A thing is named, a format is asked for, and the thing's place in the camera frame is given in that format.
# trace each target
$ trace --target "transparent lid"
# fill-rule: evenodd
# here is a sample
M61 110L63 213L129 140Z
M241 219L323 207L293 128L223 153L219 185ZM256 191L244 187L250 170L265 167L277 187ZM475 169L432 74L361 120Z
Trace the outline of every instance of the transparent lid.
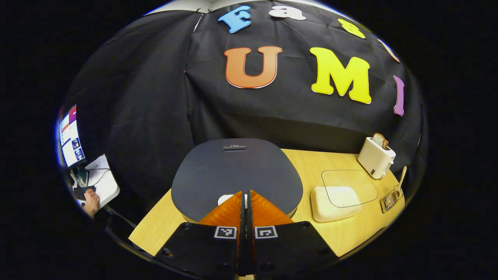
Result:
M325 170L322 180L330 203L352 207L377 199L374 183L364 170Z

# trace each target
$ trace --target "computer monitor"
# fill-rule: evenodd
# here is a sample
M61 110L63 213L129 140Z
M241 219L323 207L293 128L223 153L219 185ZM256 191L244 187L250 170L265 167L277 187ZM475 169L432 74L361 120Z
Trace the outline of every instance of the computer monitor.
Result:
M62 118L59 124L59 137L66 169L86 162L76 124L76 105Z

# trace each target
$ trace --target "orange letter u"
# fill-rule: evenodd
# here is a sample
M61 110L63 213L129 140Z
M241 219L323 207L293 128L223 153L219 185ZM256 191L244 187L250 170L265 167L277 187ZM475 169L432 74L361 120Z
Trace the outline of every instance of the orange letter u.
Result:
M260 47L258 52L263 54L263 71L257 76L246 75L246 55L250 53L249 48L233 48L225 51L227 57L227 69L225 77L227 81L238 88L257 89L265 87L275 80L277 76L277 54L282 52L279 47Z

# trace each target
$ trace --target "dark gray round platform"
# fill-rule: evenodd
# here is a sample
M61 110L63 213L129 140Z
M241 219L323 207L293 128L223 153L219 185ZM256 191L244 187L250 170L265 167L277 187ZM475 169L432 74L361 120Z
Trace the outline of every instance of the dark gray round platform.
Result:
M296 169L276 145L260 139L213 140L193 148L171 186L175 207L199 221L225 194L254 190L291 217L303 196Z

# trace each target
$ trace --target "keyboard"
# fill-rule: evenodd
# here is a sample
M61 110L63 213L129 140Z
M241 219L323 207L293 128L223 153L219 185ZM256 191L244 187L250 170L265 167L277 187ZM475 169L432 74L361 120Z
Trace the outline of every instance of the keyboard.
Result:
M81 200L87 200L85 198L85 192L87 192L88 189L92 189L93 191L95 191L97 188L95 186L91 186L91 187L77 187L75 189L73 189L73 193L76 195L76 197L78 199L81 199Z

